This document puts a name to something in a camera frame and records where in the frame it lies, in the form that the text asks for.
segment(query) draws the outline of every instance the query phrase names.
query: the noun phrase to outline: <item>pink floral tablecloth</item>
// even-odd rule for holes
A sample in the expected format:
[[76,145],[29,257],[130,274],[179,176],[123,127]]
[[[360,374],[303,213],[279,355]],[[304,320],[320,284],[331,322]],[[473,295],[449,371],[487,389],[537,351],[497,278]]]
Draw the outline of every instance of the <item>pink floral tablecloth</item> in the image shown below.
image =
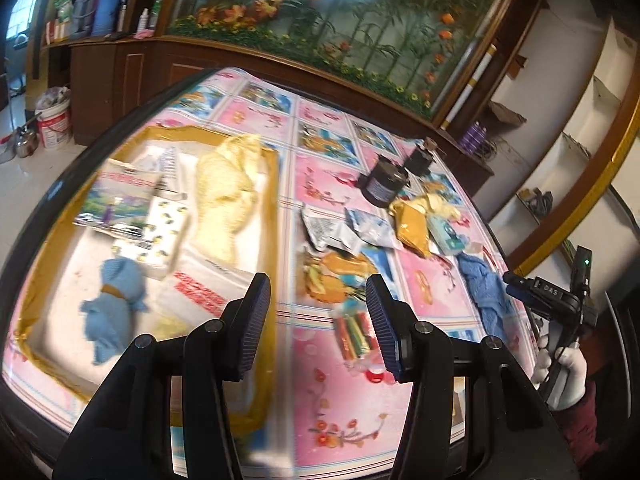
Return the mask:
[[[312,298],[304,286],[306,239],[300,211],[308,204],[327,216],[339,216],[348,206],[384,216],[354,186],[358,174],[371,170],[378,154],[401,162],[415,143],[236,68],[210,76],[159,110],[148,124],[195,124],[229,134],[255,133],[280,155],[280,254],[278,283],[274,284],[278,298],[276,391],[264,428],[243,443],[246,476],[352,478],[389,468],[411,385],[395,383],[380,369],[380,360],[345,362],[332,325],[332,310]],[[498,272],[507,270],[471,200],[450,171],[440,159],[431,169],[431,181],[462,212],[462,220],[454,224],[456,231],[480,242],[487,261]],[[410,198],[421,189],[420,181],[412,177],[404,193]],[[480,341],[486,335],[455,259],[447,269],[437,258],[419,258],[406,250],[369,246],[365,254],[384,275],[392,293],[407,301],[419,319],[433,321],[454,337]],[[431,286],[430,303],[420,290],[418,272]],[[20,304],[12,327],[19,311]],[[513,301],[513,312],[504,319],[504,327],[509,348],[531,374],[535,343],[520,302]],[[4,346],[2,378],[17,396],[65,431],[73,428],[84,409],[80,400],[20,354],[12,335]],[[452,437],[459,437],[463,427],[463,423],[454,427]],[[173,428],[172,437],[174,467],[184,474],[181,430]]]

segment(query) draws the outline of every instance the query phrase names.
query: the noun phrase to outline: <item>window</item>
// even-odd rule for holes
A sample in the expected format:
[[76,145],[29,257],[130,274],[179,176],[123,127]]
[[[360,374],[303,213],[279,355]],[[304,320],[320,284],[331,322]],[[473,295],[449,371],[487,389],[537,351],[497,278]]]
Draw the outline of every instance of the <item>window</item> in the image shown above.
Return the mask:
[[36,0],[18,0],[11,11],[6,38],[15,38],[21,32],[28,30]]

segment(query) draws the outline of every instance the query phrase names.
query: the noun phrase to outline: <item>screw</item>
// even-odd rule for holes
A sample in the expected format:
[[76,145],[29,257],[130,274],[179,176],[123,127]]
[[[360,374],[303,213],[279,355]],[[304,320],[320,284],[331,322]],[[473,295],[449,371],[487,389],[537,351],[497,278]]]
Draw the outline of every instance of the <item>screw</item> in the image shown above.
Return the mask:
[[414,328],[421,334],[430,334],[433,332],[433,325],[428,321],[416,321]]
[[204,330],[206,330],[206,332],[209,332],[210,334],[215,334],[216,332],[220,332],[224,327],[224,322],[220,321],[219,319],[211,319],[210,321],[207,321],[206,325],[204,326]]
[[134,339],[133,344],[138,348],[146,348],[151,344],[152,341],[153,338],[149,334],[142,334]]
[[495,335],[489,336],[485,340],[485,342],[486,342],[486,345],[493,350],[498,350],[502,348],[502,339],[500,339],[499,337],[496,337]]

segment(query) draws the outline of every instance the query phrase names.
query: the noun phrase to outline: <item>maroon sleeve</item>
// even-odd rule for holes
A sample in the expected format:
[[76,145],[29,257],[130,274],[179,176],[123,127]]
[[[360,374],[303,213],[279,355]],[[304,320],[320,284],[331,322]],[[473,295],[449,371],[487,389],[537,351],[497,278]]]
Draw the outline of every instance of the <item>maroon sleeve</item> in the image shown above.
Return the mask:
[[586,383],[586,391],[580,401],[561,412],[551,412],[562,430],[562,436],[569,444],[569,449],[578,468],[582,467],[590,457],[600,450],[596,443],[596,385],[593,381]]

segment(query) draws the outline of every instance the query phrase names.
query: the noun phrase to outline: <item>white bucket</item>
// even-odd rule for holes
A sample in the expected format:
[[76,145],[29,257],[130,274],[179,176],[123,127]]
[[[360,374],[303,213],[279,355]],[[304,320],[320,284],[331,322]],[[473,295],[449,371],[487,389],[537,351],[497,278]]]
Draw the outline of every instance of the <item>white bucket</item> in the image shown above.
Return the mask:
[[71,99],[66,99],[46,110],[36,110],[40,144],[45,150],[57,150],[71,136]]

